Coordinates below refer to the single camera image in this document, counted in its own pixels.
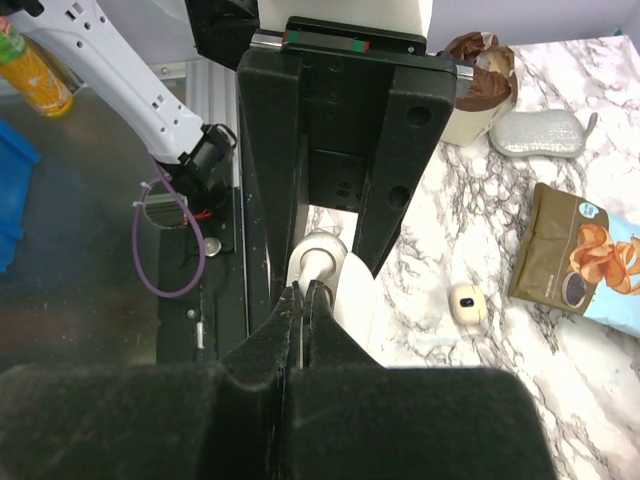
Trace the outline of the white earbud charging case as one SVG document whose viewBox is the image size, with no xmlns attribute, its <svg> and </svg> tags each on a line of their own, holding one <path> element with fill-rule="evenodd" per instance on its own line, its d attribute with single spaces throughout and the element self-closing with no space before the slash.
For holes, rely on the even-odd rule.
<svg viewBox="0 0 640 480">
<path fill-rule="evenodd" d="M 286 284 L 297 283 L 303 294 L 313 281 L 300 285 L 300 261 L 311 249 L 322 249 L 333 256 L 334 273 L 326 281 L 319 281 L 328 289 L 330 312 L 359 346 L 367 347 L 377 304 L 372 273 L 333 231 L 316 229 L 297 244 L 289 258 Z"/>
</svg>

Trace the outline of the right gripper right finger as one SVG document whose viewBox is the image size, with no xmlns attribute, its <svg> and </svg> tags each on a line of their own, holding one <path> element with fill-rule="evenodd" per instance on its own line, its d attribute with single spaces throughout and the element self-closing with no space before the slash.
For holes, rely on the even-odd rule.
<svg viewBox="0 0 640 480">
<path fill-rule="evenodd" d="M 384 368 L 335 321 L 321 283 L 290 294 L 290 478 L 555 477 L 532 396 L 514 374 Z"/>
</svg>

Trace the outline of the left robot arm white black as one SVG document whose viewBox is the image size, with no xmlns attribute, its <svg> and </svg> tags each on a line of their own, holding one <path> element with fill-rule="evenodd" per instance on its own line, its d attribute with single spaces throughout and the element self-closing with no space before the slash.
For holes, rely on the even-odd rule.
<svg viewBox="0 0 640 480">
<path fill-rule="evenodd" d="M 426 52 L 428 1 L 190 1 L 198 52 L 233 69 L 238 132 L 176 99 L 95 1 L 5 1 L 1 13 L 68 65 L 143 141 L 186 216 L 226 201 L 234 156 L 254 170 L 270 293 L 313 281 L 360 344 L 373 281 L 472 73 Z"/>
</svg>

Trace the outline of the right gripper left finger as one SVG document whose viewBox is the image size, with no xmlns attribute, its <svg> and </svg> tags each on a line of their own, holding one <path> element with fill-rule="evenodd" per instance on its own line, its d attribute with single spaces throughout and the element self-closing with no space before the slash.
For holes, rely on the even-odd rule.
<svg viewBox="0 0 640 480">
<path fill-rule="evenodd" d="M 20 366 L 1 377 L 5 479 L 280 479 L 297 286 L 219 361 Z"/>
</svg>

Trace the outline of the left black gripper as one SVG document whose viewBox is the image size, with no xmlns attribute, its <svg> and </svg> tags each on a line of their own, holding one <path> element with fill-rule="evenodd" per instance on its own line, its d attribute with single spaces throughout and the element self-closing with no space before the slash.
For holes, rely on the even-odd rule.
<svg viewBox="0 0 640 480">
<path fill-rule="evenodd" d="M 379 274 L 472 79 L 416 35 L 302 17 L 254 35 L 238 68 L 250 333 L 279 299 L 308 204 L 359 210 L 353 252 Z"/>
</svg>

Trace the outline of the beige earbud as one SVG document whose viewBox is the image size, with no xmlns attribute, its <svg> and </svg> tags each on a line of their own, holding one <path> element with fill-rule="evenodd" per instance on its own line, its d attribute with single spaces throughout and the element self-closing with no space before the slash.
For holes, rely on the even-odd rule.
<svg viewBox="0 0 640 480">
<path fill-rule="evenodd" d="M 334 273 L 333 256 L 322 249 L 311 249 L 304 253 L 300 261 L 300 285 L 309 285 L 312 281 L 326 281 Z"/>
</svg>

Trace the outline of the beige earbud charging case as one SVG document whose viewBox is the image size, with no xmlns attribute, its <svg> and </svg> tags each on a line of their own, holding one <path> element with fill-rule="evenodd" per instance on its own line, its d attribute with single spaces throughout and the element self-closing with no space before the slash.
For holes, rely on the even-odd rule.
<svg viewBox="0 0 640 480">
<path fill-rule="evenodd" d="M 475 284 L 460 284 L 449 294 L 451 314 L 462 325 L 479 325 L 488 316 L 486 298 Z"/>
</svg>

